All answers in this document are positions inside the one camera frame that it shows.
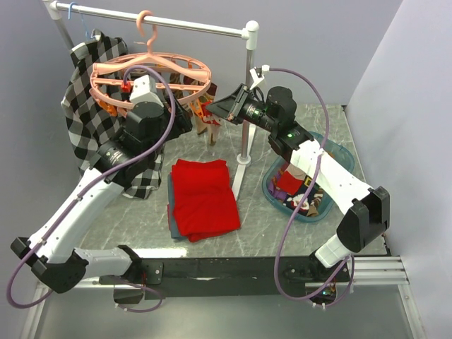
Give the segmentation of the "orange hanger clip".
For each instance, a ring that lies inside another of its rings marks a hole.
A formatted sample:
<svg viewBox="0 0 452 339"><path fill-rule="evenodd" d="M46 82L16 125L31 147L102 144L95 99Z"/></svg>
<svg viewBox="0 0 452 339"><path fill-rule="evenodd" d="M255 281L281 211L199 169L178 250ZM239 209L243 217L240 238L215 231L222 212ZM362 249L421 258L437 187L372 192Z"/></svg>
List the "orange hanger clip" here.
<svg viewBox="0 0 452 339"><path fill-rule="evenodd" d="M189 103L191 111L199 118L199 119L203 119L203 109L202 109L202 104L201 102L196 99L192 102Z"/></svg>

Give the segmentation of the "pink round sock hanger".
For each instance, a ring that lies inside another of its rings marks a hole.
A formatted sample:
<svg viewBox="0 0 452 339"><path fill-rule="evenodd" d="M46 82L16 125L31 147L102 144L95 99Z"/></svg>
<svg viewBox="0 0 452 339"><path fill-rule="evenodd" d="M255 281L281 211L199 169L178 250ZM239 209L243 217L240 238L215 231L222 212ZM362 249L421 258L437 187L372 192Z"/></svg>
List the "pink round sock hanger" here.
<svg viewBox="0 0 452 339"><path fill-rule="evenodd" d="M153 25L153 33L145 43L147 51L143 53L127 54L113 58L104 63L94 63L90 75L90 93L94 99L107 106L113 106L122 110L130 110L137 101L137 97L130 97L126 101L116 100L101 91L100 86L118 86L125 93L137 91L141 85L137 80L130 81L129 75L132 71L143 70L145 67L152 70L151 76L158 77L161 73L177 73L196 82L195 85L185 83L163 84L160 79L156 80L156 89L169 88L171 91L178 90L187 92L182 97L182 104L190 103L208 91L211 86L211 71L202 62L191 59L181 54L157 53L153 51L153 43L158 37L157 25Z"/></svg>

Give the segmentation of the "navy patterned sock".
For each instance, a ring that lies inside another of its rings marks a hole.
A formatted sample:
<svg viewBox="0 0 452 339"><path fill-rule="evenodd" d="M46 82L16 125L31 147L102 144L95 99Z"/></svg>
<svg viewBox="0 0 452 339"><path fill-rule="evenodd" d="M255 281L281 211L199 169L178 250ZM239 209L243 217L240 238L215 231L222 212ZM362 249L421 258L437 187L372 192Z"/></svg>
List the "navy patterned sock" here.
<svg viewBox="0 0 452 339"><path fill-rule="evenodd" d="M313 218L320 215L319 206L323 199L324 191L323 189L313 190L308 196L305 202L303 202L301 208L299 209L299 214L308 218ZM283 205L286 208L294 210L299 202L304 197L303 192L297 192L294 196L289 195L284 201Z"/></svg>

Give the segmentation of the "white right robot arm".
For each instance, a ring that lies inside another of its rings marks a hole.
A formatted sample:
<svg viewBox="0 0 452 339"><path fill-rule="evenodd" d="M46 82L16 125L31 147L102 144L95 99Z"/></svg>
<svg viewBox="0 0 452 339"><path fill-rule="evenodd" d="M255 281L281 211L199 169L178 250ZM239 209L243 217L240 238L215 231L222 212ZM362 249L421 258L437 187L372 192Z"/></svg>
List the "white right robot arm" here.
<svg viewBox="0 0 452 339"><path fill-rule="evenodd" d="M327 281L337 262L360 252L388 229L389 192L381 186L373 189L353 176L296 122L297 104L290 89L273 87L261 101L246 85L240 85L230 96L206 105L206 110L233 124L247 121L268 131L268 142L276 154L304 171L339 207L344 217L336 234L313 254L313 279Z"/></svg>

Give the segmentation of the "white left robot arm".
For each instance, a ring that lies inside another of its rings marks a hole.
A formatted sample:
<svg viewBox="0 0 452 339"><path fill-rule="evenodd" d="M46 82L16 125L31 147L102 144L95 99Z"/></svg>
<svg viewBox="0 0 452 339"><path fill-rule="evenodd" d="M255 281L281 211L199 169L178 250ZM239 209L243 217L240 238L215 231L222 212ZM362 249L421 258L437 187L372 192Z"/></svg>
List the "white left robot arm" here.
<svg viewBox="0 0 452 339"><path fill-rule="evenodd" d="M166 104L135 104L117 134L98 148L60 209L32 236L16 238L12 251L41 283L59 294L96 276L136 282L142 259L129 246L91 251L78 248L78 241L112 200L133 187L134 180L150 185L152 175L159 172L164 143L191 128L188 113L175 98Z"/></svg>

